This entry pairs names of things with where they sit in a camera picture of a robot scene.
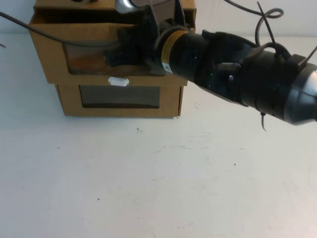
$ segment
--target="black cable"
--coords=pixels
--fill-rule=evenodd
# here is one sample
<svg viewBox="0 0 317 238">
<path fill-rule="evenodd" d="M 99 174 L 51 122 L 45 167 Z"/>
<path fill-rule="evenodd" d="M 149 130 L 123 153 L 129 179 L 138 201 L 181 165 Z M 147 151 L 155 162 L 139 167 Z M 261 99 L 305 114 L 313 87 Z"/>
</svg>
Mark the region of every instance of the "black cable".
<svg viewBox="0 0 317 238">
<path fill-rule="evenodd" d="M 257 27 L 256 27 L 256 33 L 255 33 L 255 39 L 256 39 L 256 44 L 257 46 L 261 46 L 260 44 L 260 28 L 262 26 L 262 23 L 264 22 L 265 18 L 263 16 L 263 14 L 261 12 L 258 12 L 258 11 L 254 11 L 254 10 L 251 10 L 251 9 L 248 9 L 244 6 L 241 6 L 231 0 L 224 0 L 225 2 L 229 3 L 230 5 L 233 5 L 243 11 L 246 11 L 246 12 L 249 12 L 249 13 L 252 13 L 252 14 L 255 14 L 255 15 L 259 15 L 261 16 L 261 19 L 259 20 L 258 24 L 257 24 Z M 283 9 L 280 9 L 280 8 L 273 8 L 269 11 L 267 11 L 265 14 L 265 17 L 266 18 L 272 18 L 272 19 L 277 19 L 277 18 L 280 18 L 284 15 L 284 11 Z"/>
<path fill-rule="evenodd" d="M 246 11 L 248 13 L 252 13 L 252 14 L 255 14 L 255 15 L 258 15 L 258 16 L 262 16 L 262 13 L 260 13 L 258 11 L 254 11 L 254 10 L 248 9 L 248 8 L 246 8 L 244 6 L 241 6 L 241 5 L 235 3 L 235 2 L 233 2 L 231 0 L 224 0 L 224 1 L 229 3 L 230 5 L 233 5 L 233 6 L 237 7 L 237 8 L 239 8 L 239 9 L 241 9 L 241 10 L 244 10 L 244 11 Z M 268 16 L 268 18 L 272 18 L 272 19 L 280 18 L 284 14 L 284 11 L 282 9 L 281 9 L 281 11 L 282 11 L 282 15 L 280 15 L 280 14 L 278 14 L 278 15 L 270 15 L 270 16 Z"/>
<path fill-rule="evenodd" d="M 113 47 L 115 45 L 117 45 L 116 42 L 111 42 L 111 43 L 106 43 L 106 44 L 84 44 L 84 43 L 78 43 L 78 42 L 74 42 L 74 41 L 68 41 L 68 40 L 64 40 L 64 39 L 61 39 L 61 38 L 58 38 L 56 36 L 53 36 L 53 35 L 50 35 L 48 33 L 45 33 L 35 27 L 32 27 L 32 26 L 29 26 L 28 24 L 12 17 L 12 16 L 9 16 L 3 12 L 0 11 L 0 16 L 9 20 L 9 21 L 12 21 L 14 22 L 15 24 L 17 25 L 20 25 L 26 29 L 28 29 L 29 31 L 33 31 L 41 36 L 44 36 L 46 38 L 49 38 L 51 40 L 54 40 L 54 41 L 57 41 L 57 42 L 61 42 L 61 43 L 64 43 L 64 44 L 67 44 L 67 45 L 71 45 L 71 46 L 82 46 L 82 47 Z"/>
</svg>

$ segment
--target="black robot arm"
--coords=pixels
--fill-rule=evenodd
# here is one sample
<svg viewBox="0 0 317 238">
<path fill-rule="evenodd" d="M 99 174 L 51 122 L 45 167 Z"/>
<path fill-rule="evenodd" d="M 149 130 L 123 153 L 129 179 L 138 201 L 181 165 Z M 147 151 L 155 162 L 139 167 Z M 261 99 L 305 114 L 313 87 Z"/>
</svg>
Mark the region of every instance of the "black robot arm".
<svg viewBox="0 0 317 238">
<path fill-rule="evenodd" d="M 203 31 L 195 34 L 185 22 L 179 0 L 116 1 L 127 13 L 143 9 L 143 21 L 118 31 L 121 46 L 105 52 L 112 66 L 149 64 L 187 79 L 229 102 L 255 108 L 290 124 L 317 120 L 317 66 L 308 57 L 291 55 L 275 42 L 266 18 L 283 15 L 279 8 L 256 12 L 261 16 L 256 43 L 228 33 Z M 265 21 L 272 42 L 260 45 L 259 30 Z M 266 51 L 274 48 L 275 53 Z"/>
</svg>

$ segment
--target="drawer window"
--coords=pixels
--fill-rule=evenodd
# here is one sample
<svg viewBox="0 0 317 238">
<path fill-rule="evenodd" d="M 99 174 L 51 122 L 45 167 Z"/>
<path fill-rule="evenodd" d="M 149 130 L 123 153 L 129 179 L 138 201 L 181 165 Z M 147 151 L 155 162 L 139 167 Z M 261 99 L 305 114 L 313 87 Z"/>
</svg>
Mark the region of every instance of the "drawer window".
<svg viewBox="0 0 317 238">
<path fill-rule="evenodd" d="M 159 108 L 160 87 L 79 86 L 84 108 Z"/>
</svg>

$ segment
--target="cardboard box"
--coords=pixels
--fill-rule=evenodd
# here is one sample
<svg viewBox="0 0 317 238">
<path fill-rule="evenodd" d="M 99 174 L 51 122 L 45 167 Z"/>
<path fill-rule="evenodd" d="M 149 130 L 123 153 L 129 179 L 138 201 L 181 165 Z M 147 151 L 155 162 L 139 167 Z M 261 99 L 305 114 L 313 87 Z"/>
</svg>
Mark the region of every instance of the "cardboard box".
<svg viewBox="0 0 317 238">
<path fill-rule="evenodd" d="M 186 22 L 195 30 L 194 0 L 182 0 Z M 37 0 L 30 25 L 69 41 L 104 43 L 117 40 L 117 29 L 133 26 L 143 13 L 119 14 L 114 0 L 80 4 L 71 0 Z M 67 116 L 179 116 L 187 81 L 158 74 L 148 66 L 109 67 L 103 48 L 72 47 L 30 32 L 48 83 L 55 84 Z M 124 88 L 110 77 L 129 79 Z"/>
<path fill-rule="evenodd" d="M 65 115 L 80 117 L 142 117 L 172 118 L 180 116 L 183 86 L 130 87 L 134 92 L 119 94 L 112 86 L 56 85 Z"/>
<path fill-rule="evenodd" d="M 186 21 L 195 29 L 194 0 L 183 0 L 182 4 Z M 114 9 L 114 0 L 89 4 L 71 0 L 37 0 L 34 10 L 31 26 L 65 40 L 87 43 L 113 42 L 117 40 L 117 29 L 136 24 L 143 16 L 141 12 L 119 14 Z M 119 76 L 128 78 L 131 86 L 187 85 L 187 81 L 180 77 L 158 75 L 157 69 L 147 66 L 111 68 L 105 62 L 103 48 L 69 47 L 33 32 L 30 34 L 48 83 L 109 85 L 107 79 L 110 76 Z"/>
</svg>

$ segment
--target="white wall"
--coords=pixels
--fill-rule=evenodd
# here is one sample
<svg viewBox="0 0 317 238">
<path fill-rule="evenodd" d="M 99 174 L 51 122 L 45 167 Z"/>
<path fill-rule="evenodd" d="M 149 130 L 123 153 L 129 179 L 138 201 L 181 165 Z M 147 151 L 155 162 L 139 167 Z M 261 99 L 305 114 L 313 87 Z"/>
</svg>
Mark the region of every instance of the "white wall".
<svg viewBox="0 0 317 238">
<path fill-rule="evenodd" d="M 257 0 L 235 0 L 252 9 L 258 9 Z M 0 11 L 28 22 L 32 16 L 35 0 L 0 0 Z M 264 10 L 283 8 L 285 15 L 278 20 L 270 20 L 276 36 L 316 36 L 317 0 L 260 0 Z M 240 35 L 253 35 L 258 16 L 243 12 L 223 0 L 196 0 L 198 9 L 197 29 L 224 31 Z M 0 32 L 24 33 L 26 30 L 0 19 Z"/>
</svg>

